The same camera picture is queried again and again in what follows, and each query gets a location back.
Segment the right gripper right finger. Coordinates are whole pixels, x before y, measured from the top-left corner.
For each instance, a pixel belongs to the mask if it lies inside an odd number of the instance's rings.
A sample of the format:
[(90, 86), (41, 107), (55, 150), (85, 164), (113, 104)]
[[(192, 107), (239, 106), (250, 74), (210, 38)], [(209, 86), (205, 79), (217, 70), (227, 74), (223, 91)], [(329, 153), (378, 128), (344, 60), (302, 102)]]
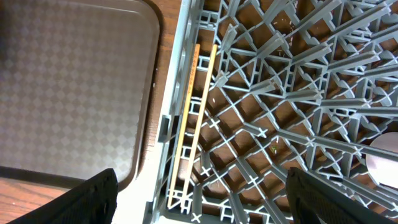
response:
[(285, 189), (295, 223), (392, 223), (296, 167), (288, 170)]

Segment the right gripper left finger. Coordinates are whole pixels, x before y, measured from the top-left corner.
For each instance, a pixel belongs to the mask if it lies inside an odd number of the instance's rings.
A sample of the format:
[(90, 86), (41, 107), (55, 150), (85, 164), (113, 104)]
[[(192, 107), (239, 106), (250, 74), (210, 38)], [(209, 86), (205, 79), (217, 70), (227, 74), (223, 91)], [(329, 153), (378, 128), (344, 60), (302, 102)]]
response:
[(12, 223), (110, 224), (117, 196), (118, 180), (114, 170), (108, 168)]

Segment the pink plastic cup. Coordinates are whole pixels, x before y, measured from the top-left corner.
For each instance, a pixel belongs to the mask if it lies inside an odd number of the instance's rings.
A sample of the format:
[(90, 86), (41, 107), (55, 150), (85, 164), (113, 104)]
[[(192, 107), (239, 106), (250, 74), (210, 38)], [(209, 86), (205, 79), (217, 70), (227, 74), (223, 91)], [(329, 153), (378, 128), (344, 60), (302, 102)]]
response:
[[(370, 146), (397, 152), (397, 132), (382, 134)], [(366, 167), (378, 183), (397, 188), (397, 162), (378, 156), (367, 155)]]

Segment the long wooden chopstick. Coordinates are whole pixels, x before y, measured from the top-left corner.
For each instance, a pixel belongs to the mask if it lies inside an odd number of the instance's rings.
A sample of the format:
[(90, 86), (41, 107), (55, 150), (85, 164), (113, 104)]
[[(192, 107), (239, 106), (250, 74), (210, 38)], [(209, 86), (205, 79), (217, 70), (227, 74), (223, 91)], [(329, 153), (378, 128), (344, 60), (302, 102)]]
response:
[(192, 148), (190, 152), (190, 157), (188, 160), (188, 166), (187, 166), (187, 171), (186, 171), (186, 178), (184, 180), (184, 185), (183, 185), (183, 195), (182, 195), (182, 202), (181, 202), (181, 207), (187, 208), (188, 207), (188, 188), (190, 185), (190, 178), (192, 175), (192, 170), (193, 170), (193, 165), (194, 165), (194, 160), (195, 160), (195, 154), (198, 146), (198, 140), (200, 136), (200, 130), (201, 130), (201, 124), (203, 121), (203, 117), (205, 114), (205, 108), (206, 108), (206, 103), (207, 103), (207, 98), (208, 98), (208, 92), (210, 88), (210, 82), (211, 82), (211, 76), (213, 73), (214, 69), (214, 64), (215, 64), (215, 58), (216, 58), (216, 53), (218, 50), (218, 45), (213, 44), (212, 49), (211, 49), (211, 54), (210, 54), (210, 61), (208, 64), (208, 70), (206, 73), (206, 79), (205, 79), (205, 84), (203, 87), (203, 93), (201, 96), (201, 103), (200, 103), (200, 109), (198, 112), (198, 118), (197, 118), (197, 123), (195, 126), (195, 132), (193, 135), (193, 141), (192, 141)]

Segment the short wooden chopstick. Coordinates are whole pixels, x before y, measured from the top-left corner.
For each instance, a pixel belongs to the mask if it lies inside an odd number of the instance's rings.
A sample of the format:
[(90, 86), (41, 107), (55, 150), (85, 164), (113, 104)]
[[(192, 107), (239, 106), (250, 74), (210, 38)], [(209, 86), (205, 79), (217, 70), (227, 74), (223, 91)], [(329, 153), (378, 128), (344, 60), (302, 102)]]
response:
[(178, 135), (177, 148), (176, 148), (175, 159), (174, 159), (174, 166), (172, 169), (172, 176), (171, 176), (171, 180), (170, 180), (169, 199), (167, 202), (167, 208), (171, 208), (171, 206), (172, 206), (172, 200), (173, 200), (174, 190), (175, 190), (176, 181), (177, 181), (177, 177), (178, 177), (178, 170), (179, 170), (180, 158), (181, 158), (182, 147), (183, 147), (183, 139), (184, 139), (185, 130), (186, 130), (186, 126), (187, 126), (188, 112), (190, 109), (190, 100), (192, 97), (192, 91), (193, 91), (193, 86), (194, 86), (194, 81), (195, 81), (195, 75), (196, 75), (196, 70), (197, 70), (199, 54), (200, 54), (200, 44), (196, 44), (195, 50), (193, 53), (193, 60), (192, 60), (192, 66), (190, 69), (190, 76), (189, 76), (189, 80), (188, 80), (187, 92), (185, 95), (186, 98), (185, 98), (185, 104), (183, 107), (180, 131), (179, 131), (179, 135)]

